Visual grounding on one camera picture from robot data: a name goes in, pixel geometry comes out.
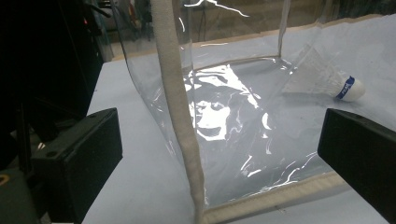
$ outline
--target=blue band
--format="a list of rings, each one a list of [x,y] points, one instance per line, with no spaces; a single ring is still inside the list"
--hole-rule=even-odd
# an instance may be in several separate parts
[[[355,78],[349,77],[349,79],[346,81],[346,84],[344,84],[344,88],[340,91],[340,93],[338,93],[336,98],[340,100],[343,99],[347,92],[350,90],[350,88],[353,86],[353,83],[355,83]]]

